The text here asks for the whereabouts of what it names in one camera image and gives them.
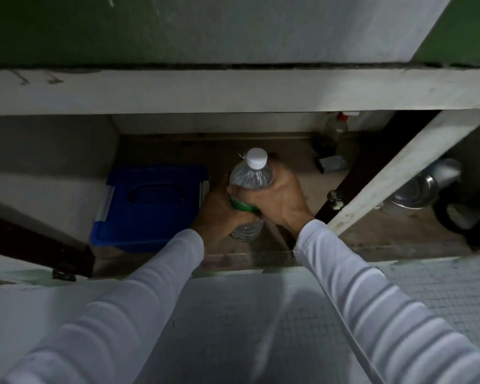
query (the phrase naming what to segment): white bottle cap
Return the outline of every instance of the white bottle cap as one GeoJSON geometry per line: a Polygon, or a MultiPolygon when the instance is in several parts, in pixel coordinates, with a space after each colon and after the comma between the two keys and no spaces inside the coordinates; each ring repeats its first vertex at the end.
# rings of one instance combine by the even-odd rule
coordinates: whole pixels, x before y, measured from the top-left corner
{"type": "Polygon", "coordinates": [[[262,148],[251,148],[247,152],[245,161],[253,170],[261,170],[267,164],[267,153],[262,148]]]}

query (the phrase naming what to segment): white wooden beam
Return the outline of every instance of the white wooden beam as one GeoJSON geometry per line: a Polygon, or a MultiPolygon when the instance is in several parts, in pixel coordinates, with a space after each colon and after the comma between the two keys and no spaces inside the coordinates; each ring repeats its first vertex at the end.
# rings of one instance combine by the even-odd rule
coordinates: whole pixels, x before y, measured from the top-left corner
{"type": "Polygon", "coordinates": [[[480,109],[438,114],[327,224],[341,234],[480,125],[480,109]]]}
{"type": "Polygon", "coordinates": [[[480,70],[0,70],[0,115],[480,109],[480,70]]]}

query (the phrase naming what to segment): hand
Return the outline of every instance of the hand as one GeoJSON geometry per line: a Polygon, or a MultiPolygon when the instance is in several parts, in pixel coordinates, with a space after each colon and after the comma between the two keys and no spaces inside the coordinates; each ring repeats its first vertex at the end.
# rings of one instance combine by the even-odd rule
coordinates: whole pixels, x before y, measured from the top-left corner
{"type": "Polygon", "coordinates": [[[299,179],[273,154],[269,167],[274,175],[270,185],[261,190],[228,186],[228,192],[238,200],[255,205],[275,224],[282,225],[297,238],[304,225],[315,217],[309,211],[299,179]]]}
{"type": "Polygon", "coordinates": [[[253,213],[231,207],[230,195],[226,192],[228,178],[229,176],[224,176],[220,184],[208,194],[198,216],[190,226],[199,233],[205,247],[226,237],[236,227],[258,219],[253,213]]]}

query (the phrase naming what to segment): blue plastic box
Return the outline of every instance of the blue plastic box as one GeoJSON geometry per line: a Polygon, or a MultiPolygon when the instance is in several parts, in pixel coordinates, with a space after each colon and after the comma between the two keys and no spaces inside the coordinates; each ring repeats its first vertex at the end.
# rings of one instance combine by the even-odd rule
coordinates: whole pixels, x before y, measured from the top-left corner
{"type": "Polygon", "coordinates": [[[94,222],[92,245],[128,253],[162,249],[198,215],[208,179],[202,164],[113,169],[109,196],[94,222]]]}

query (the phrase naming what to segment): green bottle label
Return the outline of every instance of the green bottle label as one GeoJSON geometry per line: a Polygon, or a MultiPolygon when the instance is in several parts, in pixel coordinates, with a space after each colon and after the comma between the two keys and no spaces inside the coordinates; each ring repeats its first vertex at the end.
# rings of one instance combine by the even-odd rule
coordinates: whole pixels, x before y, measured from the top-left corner
{"type": "Polygon", "coordinates": [[[258,213],[259,209],[254,206],[254,205],[249,205],[248,203],[243,203],[236,198],[231,197],[229,199],[229,202],[231,204],[231,207],[236,210],[241,210],[241,211],[250,211],[251,213],[258,213]]]}

